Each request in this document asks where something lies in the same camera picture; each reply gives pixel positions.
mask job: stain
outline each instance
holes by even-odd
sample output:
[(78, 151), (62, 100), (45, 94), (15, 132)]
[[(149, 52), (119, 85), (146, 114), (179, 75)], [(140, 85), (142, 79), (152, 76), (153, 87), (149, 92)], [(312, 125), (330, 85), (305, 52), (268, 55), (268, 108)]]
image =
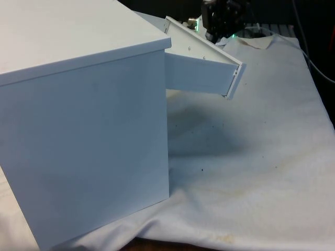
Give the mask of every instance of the stain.
[(227, 244), (234, 244), (235, 243), (235, 237), (232, 234), (227, 234), (225, 236), (216, 236), (216, 240), (222, 241)]

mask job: dark background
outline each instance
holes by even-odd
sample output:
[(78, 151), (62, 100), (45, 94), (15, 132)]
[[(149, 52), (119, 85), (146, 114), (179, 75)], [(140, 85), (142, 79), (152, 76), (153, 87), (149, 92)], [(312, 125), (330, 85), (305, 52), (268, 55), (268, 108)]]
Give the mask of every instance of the dark background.
[[(335, 79), (335, 44), (329, 50), (331, 34), (335, 26), (335, 0), (295, 0), (301, 24), (306, 36), (311, 60), (329, 78)], [(138, 12), (165, 18), (171, 16), (185, 21), (201, 14), (202, 0), (120, 0)], [(294, 25), (300, 46), (305, 49), (294, 15), (292, 0), (251, 0), (251, 6), (259, 23)], [(248, 15), (247, 22), (254, 22)], [(323, 79), (314, 69), (312, 77), (321, 95), (328, 115), (335, 125), (335, 84)]]

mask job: white wire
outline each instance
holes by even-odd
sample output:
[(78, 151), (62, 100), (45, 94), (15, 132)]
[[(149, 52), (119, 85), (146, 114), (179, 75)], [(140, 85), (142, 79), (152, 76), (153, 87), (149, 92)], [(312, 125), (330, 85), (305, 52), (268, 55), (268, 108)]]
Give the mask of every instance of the white wire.
[(261, 30), (265, 30), (267, 32), (270, 32), (273, 35), (276, 35), (278, 37), (280, 37), (281, 39), (283, 39), (285, 42), (289, 43), (290, 45), (292, 45), (293, 47), (301, 50), (301, 52), (304, 54), (304, 56), (307, 58), (307, 60), (310, 62), (310, 64), (317, 70), (317, 72), (324, 77), (326, 80), (328, 80), (329, 82), (335, 84), (335, 81), (330, 79), (329, 77), (325, 76), (324, 73), (322, 73), (321, 70), (319, 70), (319, 68), (316, 67), (316, 65), (312, 62), (312, 60), (309, 58), (309, 56), (303, 51), (303, 49), (301, 49), (299, 46), (295, 45), (294, 43), (292, 43), (291, 41), (289, 41), (287, 38), (283, 37), (282, 35), (279, 35), (278, 33), (271, 31), (269, 29), (266, 29), (264, 27), (259, 27), (259, 26), (251, 26), (251, 27), (245, 27), (245, 29), (261, 29)]

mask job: table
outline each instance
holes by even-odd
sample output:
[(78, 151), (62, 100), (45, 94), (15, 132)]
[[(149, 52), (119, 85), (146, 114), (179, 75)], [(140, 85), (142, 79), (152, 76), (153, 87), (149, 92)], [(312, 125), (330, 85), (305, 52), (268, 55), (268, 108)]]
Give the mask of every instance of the table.
[[(167, 93), (170, 198), (54, 250), (118, 250), (135, 236), (224, 250), (335, 249), (335, 134), (302, 53), (279, 38), (267, 50), (237, 40), (225, 50), (247, 64), (233, 100)], [(35, 250), (0, 177), (0, 249)]]

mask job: cable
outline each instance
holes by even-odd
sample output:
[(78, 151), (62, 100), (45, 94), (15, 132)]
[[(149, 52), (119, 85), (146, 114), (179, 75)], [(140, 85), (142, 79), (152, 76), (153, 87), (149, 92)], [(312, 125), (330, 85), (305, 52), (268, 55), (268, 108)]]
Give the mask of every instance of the cable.
[(311, 61), (310, 61), (309, 51), (308, 51), (308, 47), (307, 47), (307, 40), (306, 40), (306, 37), (305, 37), (305, 33), (304, 33), (304, 30), (303, 30), (302, 24), (300, 22), (299, 14), (298, 14), (298, 11), (297, 11), (297, 6), (295, 5), (295, 0), (292, 0), (292, 5), (293, 5), (294, 14), (295, 14), (295, 17), (297, 19), (301, 35), (303, 36), (303, 41), (304, 41), (304, 45), (305, 45), (305, 49), (306, 49), (307, 58), (309, 59), (308, 60), (308, 68), (309, 68), (309, 70), (311, 70), (310, 69)]
[[(274, 32), (274, 31), (271, 31), (271, 30), (266, 29), (266, 28), (264, 28), (264, 27), (260, 27), (260, 28), (261, 28), (261, 30), (265, 30), (265, 31), (267, 31), (267, 32), (269, 32), (269, 33), (271, 33), (271, 34), (273, 34), (273, 35), (276, 35), (276, 36), (280, 37), (281, 39), (283, 39), (285, 42), (289, 43), (289, 44), (292, 45), (293, 47), (295, 47), (295, 48), (301, 50), (301, 52), (302, 52), (302, 53), (304, 54), (304, 56), (307, 58), (308, 62), (309, 62), (309, 63), (316, 69), (316, 71), (317, 71), (322, 77), (324, 77), (326, 80), (328, 80), (329, 82), (335, 84), (335, 81), (334, 81), (334, 80), (332, 80), (332, 79), (330, 79), (329, 77), (325, 76), (325, 74), (322, 73), (322, 71), (319, 70), (319, 68), (316, 67), (316, 65), (311, 61), (311, 59), (310, 59), (309, 56), (307, 55), (307, 53), (304, 52), (303, 49), (301, 49), (299, 46), (295, 45), (294, 43), (292, 43), (291, 41), (289, 41), (287, 38), (285, 38), (285, 37), (279, 35), (278, 33)], [(245, 29), (258, 29), (258, 26), (245, 27)]]

